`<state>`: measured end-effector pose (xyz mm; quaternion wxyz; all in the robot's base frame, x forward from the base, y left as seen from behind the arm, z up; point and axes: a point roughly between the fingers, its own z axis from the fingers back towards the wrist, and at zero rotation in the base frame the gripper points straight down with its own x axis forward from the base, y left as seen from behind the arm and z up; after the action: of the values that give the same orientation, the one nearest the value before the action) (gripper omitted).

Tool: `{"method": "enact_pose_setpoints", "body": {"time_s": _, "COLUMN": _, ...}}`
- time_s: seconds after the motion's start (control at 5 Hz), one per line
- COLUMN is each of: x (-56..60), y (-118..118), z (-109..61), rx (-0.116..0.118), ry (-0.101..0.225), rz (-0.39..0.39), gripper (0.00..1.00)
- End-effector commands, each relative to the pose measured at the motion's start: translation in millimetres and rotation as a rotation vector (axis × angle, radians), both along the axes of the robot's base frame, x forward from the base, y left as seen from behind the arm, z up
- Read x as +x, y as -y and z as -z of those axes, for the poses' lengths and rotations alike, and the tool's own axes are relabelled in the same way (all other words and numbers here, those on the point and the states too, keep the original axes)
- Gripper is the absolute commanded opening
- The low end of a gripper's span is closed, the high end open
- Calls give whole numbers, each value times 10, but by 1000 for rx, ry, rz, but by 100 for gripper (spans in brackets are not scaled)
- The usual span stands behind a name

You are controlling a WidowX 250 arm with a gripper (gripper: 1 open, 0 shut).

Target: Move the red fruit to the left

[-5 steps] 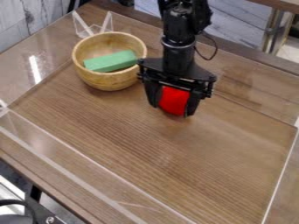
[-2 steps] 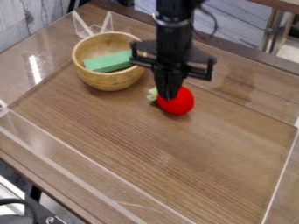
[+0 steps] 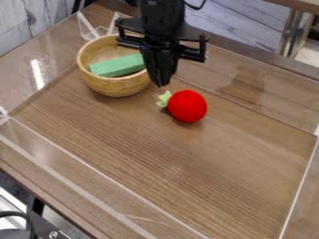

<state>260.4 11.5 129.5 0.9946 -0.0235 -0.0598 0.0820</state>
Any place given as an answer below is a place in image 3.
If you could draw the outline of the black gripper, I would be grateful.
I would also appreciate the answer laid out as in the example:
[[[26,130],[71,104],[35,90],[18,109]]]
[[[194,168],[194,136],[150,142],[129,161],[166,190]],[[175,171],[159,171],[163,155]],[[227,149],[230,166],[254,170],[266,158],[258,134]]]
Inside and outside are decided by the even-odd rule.
[[[207,55],[207,42],[210,36],[186,22],[169,35],[153,35],[143,30],[141,18],[127,18],[115,21],[119,30],[119,45],[131,49],[139,49],[149,72],[149,76],[157,86],[167,86],[173,75],[178,71],[179,57],[186,60],[203,63]],[[161,52],[161,75],[158,71],[158,53],[142,45],[145,39],[151,41],[153,46],[173,47]]]

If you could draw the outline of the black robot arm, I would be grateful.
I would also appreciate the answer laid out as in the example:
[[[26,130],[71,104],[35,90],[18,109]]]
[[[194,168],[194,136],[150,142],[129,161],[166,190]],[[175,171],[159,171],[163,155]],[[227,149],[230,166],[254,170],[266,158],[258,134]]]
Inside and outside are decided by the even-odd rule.
[[[197,30],[185,20],[186,8],[202,10],[207,0],[193,5],[187,0],[126,0],[141,9],[139,17],[119,19],[118,43],[122,47],[138,49],[146,70],[157,86],[170,84],[178,72],[179,60],[206,62],[206,32]]]

